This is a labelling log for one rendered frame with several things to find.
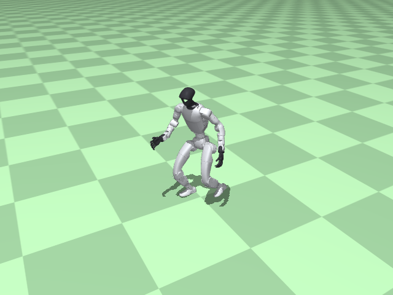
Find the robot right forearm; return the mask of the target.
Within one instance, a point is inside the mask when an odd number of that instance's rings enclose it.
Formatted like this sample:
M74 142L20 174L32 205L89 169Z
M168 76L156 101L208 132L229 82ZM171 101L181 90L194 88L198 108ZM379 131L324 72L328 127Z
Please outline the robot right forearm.
M165 136L163 136L164 141L167 140L170 137L171 133L174 131L174 127L172 125L170 125L170 123L169 123L166 131L164 132L164 134L165 134Z

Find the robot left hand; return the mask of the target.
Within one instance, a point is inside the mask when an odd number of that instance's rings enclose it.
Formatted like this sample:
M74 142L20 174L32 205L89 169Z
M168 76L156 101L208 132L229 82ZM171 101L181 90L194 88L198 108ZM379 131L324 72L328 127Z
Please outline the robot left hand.
M219 157L218 157L218 159L216 160L216 162L219 161L219 163L218 163L217 165L215 165L216 168L221 167L222 164L223 164L224 151L222 150L222 146L219 146L218 153L219 153Z

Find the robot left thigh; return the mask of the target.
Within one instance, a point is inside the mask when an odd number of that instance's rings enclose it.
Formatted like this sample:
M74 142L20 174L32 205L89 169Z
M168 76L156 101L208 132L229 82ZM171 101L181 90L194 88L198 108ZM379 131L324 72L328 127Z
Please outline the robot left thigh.
M201 155L201 182L204 185L207 185L209 180L213 162L212 154L216 153L216 151L217 146L209 141L206 141Z

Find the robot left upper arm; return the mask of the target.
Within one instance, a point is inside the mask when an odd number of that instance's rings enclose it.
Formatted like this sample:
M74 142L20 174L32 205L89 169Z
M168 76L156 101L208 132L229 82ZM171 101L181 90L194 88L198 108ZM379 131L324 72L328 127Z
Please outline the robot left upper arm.
M219 119L212 113L212 111L208 108L201 108L200 114L204 119L207 119L212 124L216 125L215 131L219 132L219 125L222 124ZM223 125L223 124L222 124Z

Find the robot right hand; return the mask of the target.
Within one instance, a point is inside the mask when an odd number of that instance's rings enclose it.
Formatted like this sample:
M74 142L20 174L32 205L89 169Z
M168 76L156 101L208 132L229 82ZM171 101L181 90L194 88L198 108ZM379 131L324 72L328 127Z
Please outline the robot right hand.
M159 137L152 137L153 140L150 142L150 146L153 148L153 150L155 150L154 148L158 146L160 142L164 142L163 136L165 136L165 134L162 134Z

